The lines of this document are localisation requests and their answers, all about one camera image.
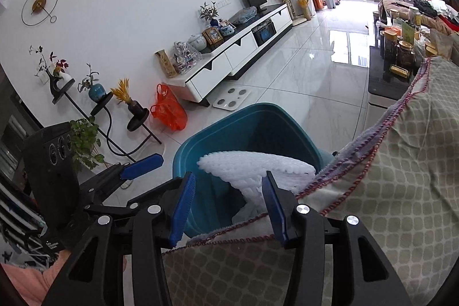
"white drawer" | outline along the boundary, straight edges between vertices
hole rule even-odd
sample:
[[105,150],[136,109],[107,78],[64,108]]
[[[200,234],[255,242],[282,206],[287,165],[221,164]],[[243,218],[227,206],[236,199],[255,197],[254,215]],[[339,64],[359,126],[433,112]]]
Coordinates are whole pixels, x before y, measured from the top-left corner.
[[258,48],[253,33],[250,32],[225,50],[226,57],[233,68]]
[[277,12],[275,15],[271,16],[271,20],[274,23],[276,32],[291,22],[290,14],[288,13],[287,8],[284,8],[280,11],[280,13]]
[[205,97],[215,86],[217,86],[232,69],[224,52],[218,55],[208,65],[209,69],[206,67],[202,68],[190,80],[202,97]]

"speaker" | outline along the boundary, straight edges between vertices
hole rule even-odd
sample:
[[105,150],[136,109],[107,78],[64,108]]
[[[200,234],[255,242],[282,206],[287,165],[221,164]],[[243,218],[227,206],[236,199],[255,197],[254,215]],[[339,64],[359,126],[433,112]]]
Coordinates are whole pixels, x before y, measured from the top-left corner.
[[70,220],[79,199],[79,183],[72,167],[68,122],[39,130],[24,142],[24,166],[38,208],[52,231]]

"black vase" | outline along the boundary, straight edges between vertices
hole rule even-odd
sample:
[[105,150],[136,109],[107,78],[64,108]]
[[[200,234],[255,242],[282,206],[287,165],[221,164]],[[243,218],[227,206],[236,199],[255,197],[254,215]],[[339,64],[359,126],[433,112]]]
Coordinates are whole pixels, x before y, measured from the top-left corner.
[[141,120],[145,114],[144,109],[142,108],[142,106],[139,104],[137,100],[133,100],[132,102],[128,104],[128,110],[138,120]]

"trash can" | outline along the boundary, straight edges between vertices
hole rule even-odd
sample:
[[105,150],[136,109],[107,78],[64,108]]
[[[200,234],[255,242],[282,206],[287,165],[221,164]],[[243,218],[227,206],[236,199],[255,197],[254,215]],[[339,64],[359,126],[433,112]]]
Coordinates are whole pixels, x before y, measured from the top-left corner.
[[325,3],[327,3],[329,9],[335,9],[337,7],[336,4],[334,4],[334,0],[325,0]]
[[275,104],[257,103],[230,114],[190,137],[175,154],[173,177],[183,177],[187,171],[196,177],[195,198],[184,230],[189,237],[230,226],[231,218],[246,204],[239,190],[198,168],[199,158],[219,151],[292,157],[314,166],[316,172],[333,159],[319,151],[295,120]]

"wall outlet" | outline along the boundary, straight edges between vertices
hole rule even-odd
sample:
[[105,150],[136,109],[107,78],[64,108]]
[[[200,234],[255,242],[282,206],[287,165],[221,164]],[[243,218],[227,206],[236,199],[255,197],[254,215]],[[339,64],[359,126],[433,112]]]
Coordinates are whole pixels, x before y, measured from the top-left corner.
[[229,4],[231,4],[231,0],[221,0],[215,3],[215,7],[217,9],[221,9],[224,6],[228,6]]

